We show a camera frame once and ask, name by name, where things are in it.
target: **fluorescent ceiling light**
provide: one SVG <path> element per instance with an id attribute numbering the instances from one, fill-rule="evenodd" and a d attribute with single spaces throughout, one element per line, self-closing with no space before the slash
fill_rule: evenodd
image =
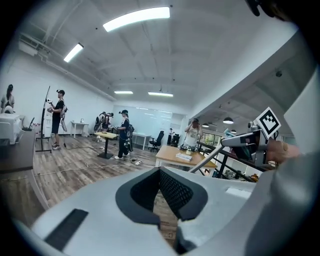
<path id="1" fill-rule="evenodd" d="M 163 111 L 163 110 L 158 110 L 159 112 L 163 112 L 163 113 L 170 113 L 172 114 L 172 112 L 168 112 L 168 111 Z"/>
<path id="2" fill-rule="evenodd" d="M 153 96 L 165 96 L 165 97 L 173 97 L 174 95 L 171 93 L 163 93 L 163 92 L 148 92 L 149 95 Z"/>
<path id="3" fill-rule="evenodd" d="M 114 92 L 115 94 L 134 94 L 132 91 L 130 90 L 118 90 Z"/>
<path id="4" fill-rule="evenodd" d="M 64 58 L 65 62 L 71 61 L 71 59 L 77 55 L 78 52 L 80 52 L 83 49 L 83 45 L 78 43 L 69 53 L 68 55 Z"/>
<path id="5" fill-rule="evenodd" d="M 228 124 L 228 125 L 234 123 L 234 121 L 233 121 L 232 118 L 230 118 L 230 117 L 226 117 L 226 118 L 223 120 L 223 122 L 224 122 L 225 124 Z"/>
<path id="6" fill-rule="evenodd" d="M 120 28 L 131 23 L 163 18 L 170 18 L 169 7 L 157 7 L 131 12 L 113 20 L 110 20 L 109 22 L 105 23 L 103 27 L 107 32 L 110 32 L 114 29 Z"/>

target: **printer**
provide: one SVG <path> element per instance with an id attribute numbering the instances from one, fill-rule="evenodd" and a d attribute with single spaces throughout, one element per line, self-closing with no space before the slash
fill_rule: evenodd
<path id="1" fill-rule="evenodd" d="M 21 115 L 0 114 L 0 139 L 9 139 L 13 145 L 19 139 L 22 129 Z"/>

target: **black pendant light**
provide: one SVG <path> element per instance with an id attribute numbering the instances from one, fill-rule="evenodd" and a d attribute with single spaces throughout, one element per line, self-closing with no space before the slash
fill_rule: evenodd
<path id="1" fill-rule="evenodd" d="M 234 123 L 234 121 L 233 121 L 232 118 L 230 118 L 230 117 L 226 117 L 226 118 L 223 120 L 223 122 L 224 122 L 225 124 L 228 124 L 228 125 L 231 125 L 231 124 Z"/>

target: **wood laminate flooring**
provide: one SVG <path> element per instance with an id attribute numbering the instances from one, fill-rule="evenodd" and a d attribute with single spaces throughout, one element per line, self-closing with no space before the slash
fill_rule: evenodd
<path id="1" fill-rule="evenodd" d="M 139 161 L 144 163 L 138 166 L 125 166 L 132 164 L 129 157 L 121 160 L 116 160 L 113 157 L 108 160 L 97 157 L 98 154 L 103 152 L 102 149 L 82 148 L 104 147 L 104 142 L 95 142 L 92 139 L 93 137 L 85 138 L 77 136 L 76 138 L 73 138 L 71 136 L 65 136 L 60 139 L 61 150 L 52 151 L 52 153 L 34 153 L 33 173 L 39 175 L 36 176 L 35 179 L 39 188 L 43 191 L 49 207 L 53 207 L 55 204 L 61 202 L 63 199 L 69 197 L 87 184 L 126 174 L 128 172 L 151 169 L 155 166 L 156 152 L 138 148 L 135 148 L 132 153 L 132 157 L 136 157 Z M 64 142 L 66 143 L 67 149 L 63 147 Z M 49 149 L 52 141 L 51 139 L 49 142 L 48 140 L 43 140 L 43 144 L 45 149 Z M 118 144 L 118 140 L 109 140 L 108 152 L 116 156 L 119 150 Z M 35 142 L 35 149 L 40 149 L 40 141 Z M 86 164 L 90 167 L 109 167 L 60 172 L 67 169 L 84 168 L 86 167 Z M 0 176 L 1 188 L 12 216 L 30 227 L 44 210 L 28 179 L 24 177 L 24 172 L 10 174 L 10 177 Z M 170 210 L 161 192 L 159 192 L 155 198 L 153 212 L 160 217 L 161 234 L 170 245 L 173 245 L 176 238 L 178 220 Z"/>

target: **black shorts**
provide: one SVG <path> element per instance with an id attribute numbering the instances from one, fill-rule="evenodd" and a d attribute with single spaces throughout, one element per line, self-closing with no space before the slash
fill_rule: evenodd
<path id="1" fill-rule="evenodd" d="M 103 129 L 108 129 L 108 127 L 109 127 L 108 124 L 106 124 L 106 123 L 103 123 L 103 124 L 102 124 L 102 128 L 103 128 Z"/>
<path id="2" fill-rule="evenodd" d="M 57 134 L 59 130 L 60 118 L 52 119 L 52 134 Z"/>

